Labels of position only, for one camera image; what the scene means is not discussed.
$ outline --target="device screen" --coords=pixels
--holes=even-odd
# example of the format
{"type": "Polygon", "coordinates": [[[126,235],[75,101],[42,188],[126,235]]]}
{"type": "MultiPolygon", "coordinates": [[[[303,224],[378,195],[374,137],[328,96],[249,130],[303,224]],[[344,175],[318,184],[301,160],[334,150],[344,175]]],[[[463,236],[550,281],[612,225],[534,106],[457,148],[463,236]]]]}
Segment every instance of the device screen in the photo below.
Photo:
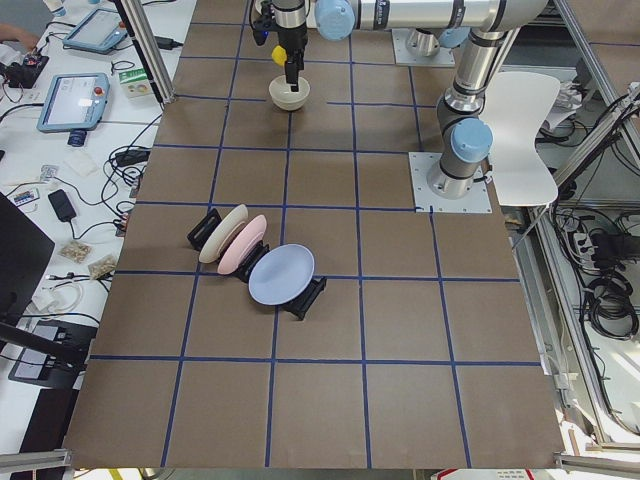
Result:
{"type": "Polygon", "coordinates": [[[95,85],[96,77],[58,79],[46,123],[66,125],[86,122],[91,116],[89,109],[93,106],[95,85]]]}
{"type": "Polygon", "coordinates": [[[116,12],[98,10],[72,38],[75,42],[101,45],[119,23],[120,16],[116,12]]]}

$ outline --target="tablet device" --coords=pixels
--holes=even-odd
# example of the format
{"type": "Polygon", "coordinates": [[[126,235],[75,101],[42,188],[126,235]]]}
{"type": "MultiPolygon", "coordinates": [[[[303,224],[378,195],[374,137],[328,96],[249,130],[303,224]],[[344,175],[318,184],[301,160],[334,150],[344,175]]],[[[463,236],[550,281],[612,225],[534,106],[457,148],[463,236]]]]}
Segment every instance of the tablet device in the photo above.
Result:
{"type": "Polygon", "coordinates": [[[109,79],[104,73],[56,75],[38,120],[41,132],[66,132],[96,127],[109,95],[109,79]]]}
{"type": "Polygon", "coordinates": [[[62,40],[67,48],[108,53],[127,36],[118,12],[97,8],[62,40]]]}

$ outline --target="yellow ball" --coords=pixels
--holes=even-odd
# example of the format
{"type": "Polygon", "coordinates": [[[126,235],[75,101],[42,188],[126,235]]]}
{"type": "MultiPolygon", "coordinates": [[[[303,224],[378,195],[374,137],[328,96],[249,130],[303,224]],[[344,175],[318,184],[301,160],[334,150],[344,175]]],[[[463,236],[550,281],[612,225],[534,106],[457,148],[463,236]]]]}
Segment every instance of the yellow ball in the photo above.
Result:
{"type": "Polygon", "coordinates": [[[284,64],[287,61],[287,52],[280,45],[276,45],[276,48],[274,48],[271,52],[271,58],[276,63],[276,65],[284,67],[284,64]]]}

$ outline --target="white chair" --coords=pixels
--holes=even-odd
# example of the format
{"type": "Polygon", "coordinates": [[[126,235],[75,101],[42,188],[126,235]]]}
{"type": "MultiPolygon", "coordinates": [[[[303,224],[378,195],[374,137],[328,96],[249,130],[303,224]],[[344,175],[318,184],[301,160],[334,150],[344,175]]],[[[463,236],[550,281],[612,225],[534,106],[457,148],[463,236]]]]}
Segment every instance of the white chair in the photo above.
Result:
{"type": "Polygon", "coordinates": [[[548,206],[557,198],[535,138],[559,91],[559,80],[539,73],[503,72],[491,80],[480,119],[493,132],[489,162],[500,205],[548,206]]]}

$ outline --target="black monitor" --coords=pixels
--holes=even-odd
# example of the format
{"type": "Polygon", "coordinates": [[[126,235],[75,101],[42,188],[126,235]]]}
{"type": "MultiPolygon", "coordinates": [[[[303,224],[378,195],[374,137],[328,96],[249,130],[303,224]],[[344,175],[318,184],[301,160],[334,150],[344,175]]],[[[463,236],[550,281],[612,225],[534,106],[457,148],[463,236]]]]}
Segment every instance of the black monitor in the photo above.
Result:
{"type": "Polygon", "coordinates": [[[38,322],[34,333],[16,328],[55,244],[1,194],[0,225],[0,350],[6,343],[25,347],[9,379],[69,388],[84,368],[96,329],[59,320],[38,322]]]}

